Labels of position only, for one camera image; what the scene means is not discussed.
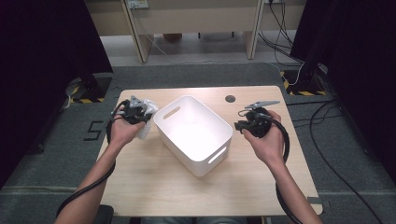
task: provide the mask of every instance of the person's right hand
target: person's right hand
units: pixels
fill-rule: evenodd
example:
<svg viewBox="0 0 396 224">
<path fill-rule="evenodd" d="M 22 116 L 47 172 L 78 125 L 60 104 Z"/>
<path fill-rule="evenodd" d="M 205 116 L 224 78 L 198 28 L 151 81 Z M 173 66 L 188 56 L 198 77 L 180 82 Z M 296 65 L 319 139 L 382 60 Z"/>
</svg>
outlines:
<svg viewBox="0 0 396 224">
<path fill-rule="evenodd" d="M 280 122 L 280 116 L 269 110 L 270 116 Z M 267 166 L 284 163 L 283 161 L 283 135 L 282 132 L 272 124 L 271 129 L 263 138 L 257 138 L 248 130 L 242 130 L 243 135 L 249 141 L 256 153 L 256 156 L 263 161 Z"/>
</svg>

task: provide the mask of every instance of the white basket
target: white basket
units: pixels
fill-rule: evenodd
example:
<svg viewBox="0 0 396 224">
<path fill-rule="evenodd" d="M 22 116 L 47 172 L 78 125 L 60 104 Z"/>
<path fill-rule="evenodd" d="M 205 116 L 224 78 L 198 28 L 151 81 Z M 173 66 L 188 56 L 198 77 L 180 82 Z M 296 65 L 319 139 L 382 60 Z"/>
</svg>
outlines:
<svg viewBox="0 0 396 224">
<path fill-rule="evenodd" d="M 228 155 L 233 128 L 192 96 L 182 96 L 154 116 L 163 142 L 196 176 Z"/>
</svg>

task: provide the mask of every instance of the person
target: person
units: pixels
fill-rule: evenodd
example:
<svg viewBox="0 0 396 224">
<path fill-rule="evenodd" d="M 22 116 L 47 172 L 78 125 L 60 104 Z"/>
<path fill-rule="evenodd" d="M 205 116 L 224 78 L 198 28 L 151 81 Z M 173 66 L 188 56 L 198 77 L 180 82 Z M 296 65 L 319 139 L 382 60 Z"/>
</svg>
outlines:
<svg viewBox="0 0 396 224">
<path fill-rule="evenodd" d="M 268 112 L 273 119 L 280 122 L 281 117 L 276 112 Z M 115 117 L 115 121 L 112 124 L 110 143 L 78 186 L 78 190 L 83 189 L 102 177 L 111 168 L 122 148 L 132 142 L 139 130 L 146 124 L 142 121 L 135 125 L 131 125 L 124 119 L 118 118 L 120 118 L 119 115 Z M 315 213 L 314 209 L 297 186 L 288 167 L 283 161 L 284 141 L 281 131 L 275 125 L 272 125 L 268 134 L 263 138 L 256 138 L 247 130 L 242 130 L 242 133 L 253 147 L 256 156 L 268 166 L 290 211 L 303 223 L 321 223 L 319 216 Z M 64 207 L 59 216 L 57 216 L 55 223 L 93 223 L 105 187 L 106 181 L 69 203 Z M 187 222 L 191 222 L 189 217 L 183 218 L 187 220 Z M 228 217 L 224 218 L 218 219 L 220 223 L 246 223 L 246 220 L 242 217 L 231 219 Z M 172 218 L 161 217 L 161 219 L 161 224 L 179 223 L 175 222 Z M 213 220 L 215 219 L 205 220 L 203 218 L 203 223 L 216 224 Z M 149 217 L 142 218 L 142 222 L 147 224 L 159 224 L 157 221 L 158 219 Z"/>
</svg>

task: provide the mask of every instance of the gray carpet floor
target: gray carpet floor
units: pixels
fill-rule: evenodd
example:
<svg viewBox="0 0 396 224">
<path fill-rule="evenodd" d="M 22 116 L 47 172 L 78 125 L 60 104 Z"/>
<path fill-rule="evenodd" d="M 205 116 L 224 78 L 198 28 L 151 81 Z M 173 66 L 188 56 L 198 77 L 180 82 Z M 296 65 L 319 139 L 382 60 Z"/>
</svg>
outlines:
<svg viewBox="0 0 396 224">
<path fill-rule="evenodd" d="M 122 90 L 214 86 L 281 88 L 293 119 L 324 212 L 324 223 L 377 223 L 367 206 L 334 174 L 315 148 L 307 125 L 326 95 L 293 96 L 284 89 L 279 70 L 269 63 L 184 64 L 114 67 L 102 103 L 71 104 L 59 114 L 43 142 L 44 153 L 26 155 L 0 191 L 0 223 L 52 223 L 61 202 L 70 195 L 94 164 L 105 137 L 106 119 Z M 396 188 L 382 165 L 365 153 L 365 147 L 337 101 L 323 107 L 312 133 L 329 164 L 352 186 L 384 223 L 396 223 Z M 101 132 L 89 133 L 88 130 Z M 287 223 L 271 217 L 271 223 Z M 129 223 L 114 217 L 114 223 Z"/>
</svg>

